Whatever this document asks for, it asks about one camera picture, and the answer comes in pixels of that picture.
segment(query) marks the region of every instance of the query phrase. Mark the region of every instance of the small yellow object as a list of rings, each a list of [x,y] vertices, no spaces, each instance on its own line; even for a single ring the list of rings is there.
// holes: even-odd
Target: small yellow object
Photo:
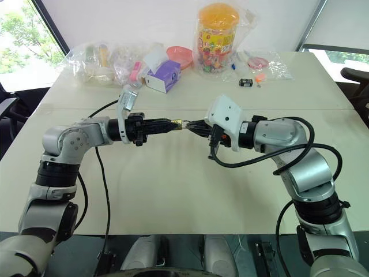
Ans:
[[[182,119],[175,119],[175,120],[172,120],[172,122],[178,125],[178,127],[175,128],[174,130],[182,130],[182,123],[183,123]]]
[[[108,48],[106,47],[106,45],[102,44],[99,47],[99,51],[100,51],[101,66],[104,68],[107,68],[108,67],[108,56],[109,56]]]

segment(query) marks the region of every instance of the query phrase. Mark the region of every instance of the clear plastic bag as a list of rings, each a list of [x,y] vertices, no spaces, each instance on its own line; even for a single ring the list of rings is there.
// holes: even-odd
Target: clear plastic bag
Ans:
[[[243,50],[239,57],[250,67],[250,72],[257,78],[262,76],[261,81],[270,80],[293,80],[287,65],[275,51],[266,50]]]
[[[231,81],[231,57],[256,26],[256,17],[233,0],[202,0],[193,47],[194,67],[206,77]]]
[[[129,83],[135,62],[157,45],[160,44],[85,43],[73,48],[62,64],[82,83],[123,86]]]

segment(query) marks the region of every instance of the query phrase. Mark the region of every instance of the orange jar lid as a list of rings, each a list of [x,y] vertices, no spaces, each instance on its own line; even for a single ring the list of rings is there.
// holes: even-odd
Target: orange jar lid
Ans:
[[[214,3],[199,11],[200,24],[209,29],[230,29],[239,22],[238,12],[225,3]]]

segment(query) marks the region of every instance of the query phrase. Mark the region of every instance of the window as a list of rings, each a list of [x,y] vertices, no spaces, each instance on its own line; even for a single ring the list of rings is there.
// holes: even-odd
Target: window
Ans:
[[[50,87],[64,54],[31,0],[0,0],[0,82],[8,92]]]
[[[339,51],[304,49],[315,54],[333,81],[355,83],[342,77],[342,68],[352,68],[369,72],[369,55]]]

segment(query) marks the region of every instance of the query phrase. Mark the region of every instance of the pink bowl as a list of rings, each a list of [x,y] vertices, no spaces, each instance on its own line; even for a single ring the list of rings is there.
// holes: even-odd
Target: pink bowl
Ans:
[[[171,61],[180,63],[180,69],[183,70],[192,63],[192,51],[182,46],[171,46],[167,49],[167,54]]]

